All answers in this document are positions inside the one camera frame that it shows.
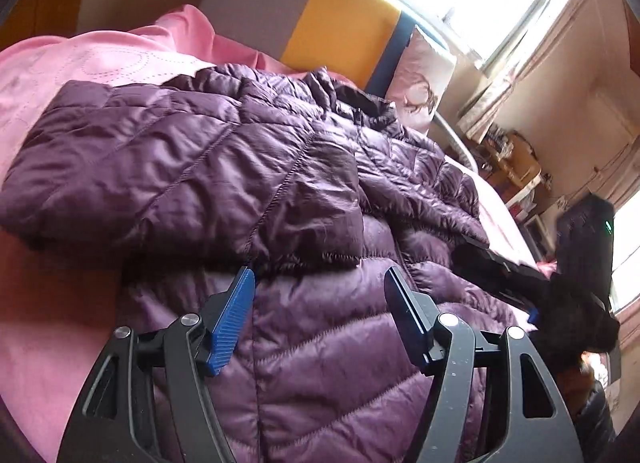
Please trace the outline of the person's right hand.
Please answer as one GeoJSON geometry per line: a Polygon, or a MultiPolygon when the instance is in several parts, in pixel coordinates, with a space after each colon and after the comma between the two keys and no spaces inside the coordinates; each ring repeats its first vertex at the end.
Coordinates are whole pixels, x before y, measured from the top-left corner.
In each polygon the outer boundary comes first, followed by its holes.
{"type": "Polygon", "coordinates": [[[570,365],[554,376],[570,417],[575,420],[584,409],[597,375],[606,373],[600,353],[582,353],[570,365]]]}

